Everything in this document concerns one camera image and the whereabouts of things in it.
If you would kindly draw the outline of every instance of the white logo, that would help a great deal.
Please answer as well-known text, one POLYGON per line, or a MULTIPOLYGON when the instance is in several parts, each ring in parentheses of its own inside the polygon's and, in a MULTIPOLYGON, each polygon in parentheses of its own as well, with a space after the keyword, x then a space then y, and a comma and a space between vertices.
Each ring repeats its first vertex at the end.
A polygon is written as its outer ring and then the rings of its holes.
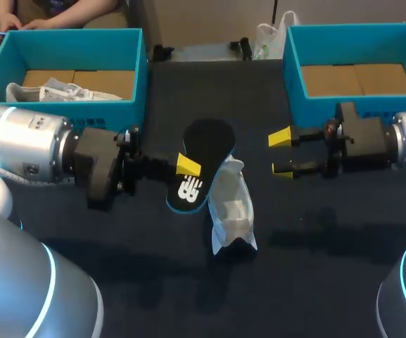
POLYGON ((180 199, 186 199, 189 203, 193 203, 196 201, 196 197, 198 197, 198 188, 201 188, 203 182, 194 176, 185 175, 184 178, 187 179, 187 181, 181 183, 177 194, 180 199))

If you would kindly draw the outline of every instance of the black table surface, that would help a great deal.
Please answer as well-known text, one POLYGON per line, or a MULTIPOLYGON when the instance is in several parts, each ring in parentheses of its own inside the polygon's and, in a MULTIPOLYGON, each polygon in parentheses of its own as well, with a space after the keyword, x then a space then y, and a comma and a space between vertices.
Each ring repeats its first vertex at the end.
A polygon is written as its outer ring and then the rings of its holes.
POLYGON ((200 117, 234 128, 256 256, 213 258, 207 210, 174 214, 156 182, 111 213, 87 210, 74 187, 12 187, 25 229, 99 285, 103 337, 379 337, 376 293, 406 247, 406 173, 274 177, 273 160, 323 154, 267 148, 291 121, 277 61, 152 66, 145 152, 180 150, 200 117))

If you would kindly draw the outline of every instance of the white plastic bag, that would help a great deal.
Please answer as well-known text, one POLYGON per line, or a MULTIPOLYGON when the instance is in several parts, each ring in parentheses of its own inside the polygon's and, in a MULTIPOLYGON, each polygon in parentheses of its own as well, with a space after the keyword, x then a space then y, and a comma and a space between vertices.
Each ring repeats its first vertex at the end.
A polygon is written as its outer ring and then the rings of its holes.
POLYGON ((261 23, 256 28, 253 60, 282 58, 286 43, 287 27, 300 25, 298 16, 293 11, 287 11, 282 16, 278 28, 261 23))

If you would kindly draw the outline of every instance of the white sneaker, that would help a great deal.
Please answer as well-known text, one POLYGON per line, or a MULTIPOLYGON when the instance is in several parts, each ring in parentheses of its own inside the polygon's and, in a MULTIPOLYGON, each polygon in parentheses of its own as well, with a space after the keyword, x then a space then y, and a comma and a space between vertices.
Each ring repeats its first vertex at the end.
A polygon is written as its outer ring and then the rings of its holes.
POLYGON ((54 78, 41 87, 21 87, 10 83, 6 88, 7 102, 57 102, 57 101, 119 101, 116 95, 93 92, 73 83, 63 83, 54 78))
POLYGON ((253 233, 253 202, 241 172, 243 167, 242 161, 229 155, 222 164, 209 193, 209 211, 214 223, 212 228, 214 255, 223 246, 229 246, 236 238, 242 238, 258 250, 253 233))

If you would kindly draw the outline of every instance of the teal box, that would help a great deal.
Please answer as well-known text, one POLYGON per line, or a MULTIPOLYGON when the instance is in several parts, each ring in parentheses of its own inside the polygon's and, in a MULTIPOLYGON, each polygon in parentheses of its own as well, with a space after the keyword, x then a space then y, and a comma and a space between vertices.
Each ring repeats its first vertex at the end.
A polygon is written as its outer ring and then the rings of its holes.
POLYGON ((141 127, 147 78, 140 29, 10 31, 0 48, 0 104, 65 116, 77 130, 141 127), (135 70, 132 100, 6 103, 6 86, 21 85, 28 70, 135 70))
POLYGON ((307 94, 304 65, 401 63, 406 71, 406 23, 306 25, 288 28, 284 80, 294 123, 318 127, 334 117, 336 104, 352 101, 362 117, 385 122, 406 111, 406 95, 316 96, 307 94))

